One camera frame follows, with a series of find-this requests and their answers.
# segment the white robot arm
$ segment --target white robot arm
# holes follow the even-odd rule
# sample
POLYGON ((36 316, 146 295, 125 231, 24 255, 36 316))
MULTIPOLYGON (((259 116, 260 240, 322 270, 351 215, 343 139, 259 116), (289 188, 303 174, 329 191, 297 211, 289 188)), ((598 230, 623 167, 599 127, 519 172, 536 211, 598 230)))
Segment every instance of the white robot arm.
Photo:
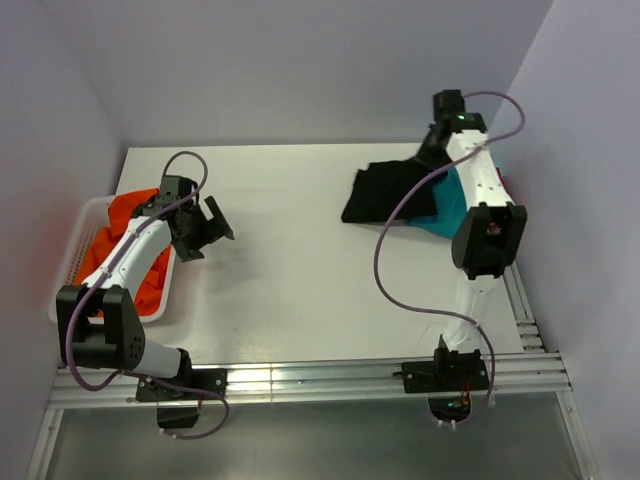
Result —
MULTIPOLYGON (((477 147, 487 142, 487 134, 480 130, 463 130, 454 133, 447 144, 447 154, 452 161, 463 158, 477 147)), ((486 205, 491 208, 505 209, 513 204, 498 176, 496 166, 488 148, 483 148, 470 160, 456 166, 460 183, 467 203, 467 209, 486 205)), ((486 234, 499 238, 501 225, 489 224, 486 234)), ((469 278, 463 269, 458 273, 456 290, 456 308, 459 313, 473 318, 479 324, 485 322, 492 292, 500 281, 495 272, 469 278)), ((469 353, 480 348, 481 341, 477 329, 468 322, 459 319, 449 321, 443 333, 443 339, 451 350, 469 353)))
POLYGON ((173 246, 182 261, 190 261, 204 257, 200 249, 205 245, 223 236, 233 239, 233 231, 213 197, 204 200, 212 213, 210 220, 200 209, 197 196, 162 213, 168 205, 191 195, 194 185, 191 179, 164 175, 159 193, 135 209, 125 234, 102 265, 82 285, 60 289, 56 310, 60 351, 65 363, 65 340, 71 316, 85 294, 107 274, 80 311, 73 331, 75 364, 154 378, 177 378, 181 383, 188 383, 187 377, 191 375, 188 352, 146 338, 133 299, 153 262, 168 246, 173 246), (144 227, 151 217, 158 218, 144 227), (90 323, 88 317, 100 310, 104 315, 103 324, 90 323))
MULTIPOLYGON (((434 95, 433 107, 435 122, 415 158, 431 171, 453 164, 460 178, 467 212, 451 242, 451 257, 458 269, 455 312, 467 320, 447 318, 433 360, 402 364, 404 387, 406 393, 488 390, 477 326, 487 320, 492 293, 515 260, 527 212, 504 189, 486 125, 480 114, 466 111, 461 92, 434 95)), ((460 420, 471 412, 470 403, 450 404, 456 401, 429 400, 440 419, 460 420)))

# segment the black cloth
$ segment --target black cloth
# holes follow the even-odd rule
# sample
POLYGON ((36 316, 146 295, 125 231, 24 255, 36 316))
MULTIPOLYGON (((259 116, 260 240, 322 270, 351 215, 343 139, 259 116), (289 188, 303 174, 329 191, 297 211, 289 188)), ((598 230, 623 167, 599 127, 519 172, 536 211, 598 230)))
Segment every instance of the black cloth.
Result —
MULTIPOLYGON (((358 170, 356 173, 351 197, 342 212, 342 221, 386 222, 400 200, 430 171, 414 158, 370 163, 367 170, 358 170)), ((411 197, 397 218, 408 220, 436 213, 433 190, 427 184, 411 197)))

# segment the white plastic basket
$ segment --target white plastic basket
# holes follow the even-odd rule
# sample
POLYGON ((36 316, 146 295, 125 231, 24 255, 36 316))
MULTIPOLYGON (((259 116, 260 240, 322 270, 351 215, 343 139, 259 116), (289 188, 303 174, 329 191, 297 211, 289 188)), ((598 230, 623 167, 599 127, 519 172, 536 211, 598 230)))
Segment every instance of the white plastic basket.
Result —
MULTIPOLYGON (((73 233, 71 234, 69 246, 64 254, 62 266, 58 272, 55 293, 57 293, 63 285, 73 285, 76 274, 84 260, 84 256, 91 246, 91 242, 96 238, 98 231, 102 227, 109 226, 109 205, 111 205, 114 198, 114 196, 94 198, 87 202, 87 204, 82 208, 80 217, 78 218, 73 229, 73 233)), ((152 315, 141 316, 140 321, 142 323, 153 322, 160 318, 164 313, 167 306, 167 298, 169 297, 169 287, 171 286, 171 276, 173 275, 173 264, 175 263, 175 259, 176 252, 172 248, 171 253, 169 254, 167 273, 164 278, 164 289, 162 290, 160 306, 152 315)), ((49 305, 49 319, 54 323, 58 323, 55 294, 51 304, 49 305)), ((90 320, 94 323, 102 322, 102 318, 91 318, 90 320)))

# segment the white tabletop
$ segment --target white tabletop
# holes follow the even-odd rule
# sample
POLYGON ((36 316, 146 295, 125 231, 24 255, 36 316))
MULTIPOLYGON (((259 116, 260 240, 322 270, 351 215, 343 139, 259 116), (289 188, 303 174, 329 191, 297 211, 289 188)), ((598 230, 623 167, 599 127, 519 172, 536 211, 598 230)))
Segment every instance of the white tabletop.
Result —
MULTIPOLYGON (((214 195, 236 240, 176 262, 164 316, 149 338, 187 349, 195 363, 429 356, 446 322, 406 312, 379 293, 372 270, 377 226, 340 214, 358 168, 404 159, 415 144, 191 148, 205 157, 214 195)), ((129 150, 117 193, 156 187, 177 148, 129 150)), ((201 166, 176 160, 171 173, 199 181, 201 166)), ((456 272, 449 241, 393 227, 381 255, 383 282, 399 299, 451 309, 456 272)), ((486 331, 497 353, 522 345, 504 285, 486 331)))

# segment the red garment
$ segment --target red garment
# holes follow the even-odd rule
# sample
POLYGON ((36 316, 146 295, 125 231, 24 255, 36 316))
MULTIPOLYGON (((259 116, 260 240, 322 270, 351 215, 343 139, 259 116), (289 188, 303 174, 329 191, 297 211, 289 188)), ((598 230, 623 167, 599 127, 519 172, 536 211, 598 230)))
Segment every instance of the red garment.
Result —
MULTIPOLYGON (((113 199, 109 206, 109 222, 111 226, 101 228, 91 243, 76 274, 76 285, 80 285, 109 256, 113 247, 116 246, 127 230, 127 224, 133 210, 157 193, 158 189, 152 188, 150 190, 125 193, 113 199)), ((138 289, 134 303, 140 316, 149 316, 160 307, 170 251, 171 247, 168 247, 158 255, 138 289)))

